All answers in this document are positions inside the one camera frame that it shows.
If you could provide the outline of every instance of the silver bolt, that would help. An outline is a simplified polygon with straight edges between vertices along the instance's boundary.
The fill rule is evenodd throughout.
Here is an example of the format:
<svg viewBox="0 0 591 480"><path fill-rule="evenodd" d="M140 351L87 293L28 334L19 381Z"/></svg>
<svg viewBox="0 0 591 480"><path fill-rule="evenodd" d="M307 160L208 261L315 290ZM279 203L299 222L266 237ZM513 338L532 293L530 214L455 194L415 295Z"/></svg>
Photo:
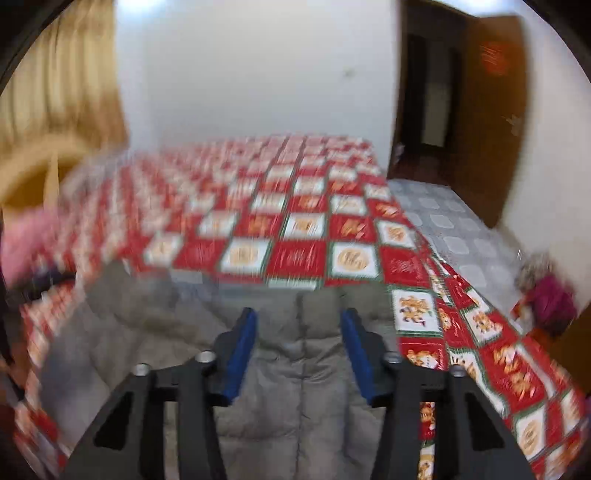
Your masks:
<svg viewBox="0 0 591 480"><path fill-rule="evenodd" d="M466 369L461 365L452 365L449 368L449 372L452 374L453 377L460 378L466 376Z"/></svg>
<svg viewBox="0 0 591 480"><path fill-rule="evenodd" d="M215 361L216 357L217 355L215 352L212 352L211 350L204 350L195 356L195 360L197 360L197 362L200 364L210 364L211 362Z"/></svg>
<svg viewBox="0 0 591 480"><path fill-rule="evenodd" d="M404 357L398 352L386 352L384 354L384 362L387 364L401 364Z"/></svg>
<svg viewBox="0 0 591 480"><path fill-rule="evenodd" d="M137 364L134 367L133 374L136 377L145 377L146 375L148 375L150 373L151 370L152 370L152 367L149 366L148 364Z"/></svg>

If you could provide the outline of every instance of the white wall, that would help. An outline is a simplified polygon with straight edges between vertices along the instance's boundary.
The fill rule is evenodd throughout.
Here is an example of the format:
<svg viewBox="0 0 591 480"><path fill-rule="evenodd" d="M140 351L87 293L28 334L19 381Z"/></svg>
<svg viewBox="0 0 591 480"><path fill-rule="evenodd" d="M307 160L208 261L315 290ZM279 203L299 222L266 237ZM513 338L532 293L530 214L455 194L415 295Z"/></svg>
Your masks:
<svg viewBox="0 0 591 480"><path fill-rule="evenodd" d="M391 0L119 0L132 148L325 132L371 140L387 167L397 14Z"/></svg>
<svg viewBox="0 0 591 480"><path fill-rule="evenodd" d="M530 62L528 118L501 221L526 251L550 251L575 285L582 309L591 300L589 79L554 29L521 0L445 3L475 15L508 12L523 19Z"/></svg>

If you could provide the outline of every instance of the gray blanket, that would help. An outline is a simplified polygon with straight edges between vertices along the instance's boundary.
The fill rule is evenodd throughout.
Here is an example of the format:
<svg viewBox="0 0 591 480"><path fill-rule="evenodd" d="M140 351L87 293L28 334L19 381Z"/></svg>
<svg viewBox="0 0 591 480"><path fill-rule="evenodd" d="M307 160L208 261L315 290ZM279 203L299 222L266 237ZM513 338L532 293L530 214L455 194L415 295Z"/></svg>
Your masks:
<svg viewBox="0 0 591 480"><path fill-rule="evenodd" d="M180 364L251 307L258 338L240 396L215 412L229 479L369 478L384 412L365 404L343 347L339 312L350 306L397 349L381 285L310 292L188 285L134 278L112 264L52 343L41 402L73 446L135 364ZM165 441L167 478L175 478L173 406Z"/></svg>

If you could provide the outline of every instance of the gray tiled floor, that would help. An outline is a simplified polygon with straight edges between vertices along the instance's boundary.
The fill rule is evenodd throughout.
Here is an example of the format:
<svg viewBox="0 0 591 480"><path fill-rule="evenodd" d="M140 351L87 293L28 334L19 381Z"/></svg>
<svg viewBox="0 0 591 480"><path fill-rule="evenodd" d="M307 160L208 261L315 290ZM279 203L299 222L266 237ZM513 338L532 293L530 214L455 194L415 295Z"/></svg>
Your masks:
<svg viewBox="0 0 591 480"><path fill-rule="evenodd" d="M497 231L488 229L448 187L411 180L388 182L408 219L460 275L508 315L520 297L518 263Z"/></svg>

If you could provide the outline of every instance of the red checkered bedspread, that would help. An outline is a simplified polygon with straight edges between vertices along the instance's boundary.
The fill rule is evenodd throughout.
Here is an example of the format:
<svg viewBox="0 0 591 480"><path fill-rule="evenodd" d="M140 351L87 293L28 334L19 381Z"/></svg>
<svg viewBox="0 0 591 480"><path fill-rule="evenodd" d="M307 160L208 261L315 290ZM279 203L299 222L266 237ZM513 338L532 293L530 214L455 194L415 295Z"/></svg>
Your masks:
<svg viewBox="0 0 591 480"><path fill-rule="evenodd" d="M583 396L567 372L429 246L405 217L371 145L347 137L219 141L125 157L79 173L56 242L40 264L75 265L84 282L126 258L137 271L201 270L237 282L319 288L389 285L404 354L464 365L512 429L539 478L555 478L586 435ZM38 405L36 372L83 297L56 289L24 312L33 370L17 441L56 470L72 446ZM434 413L423 404L423 479Z"/></svg>

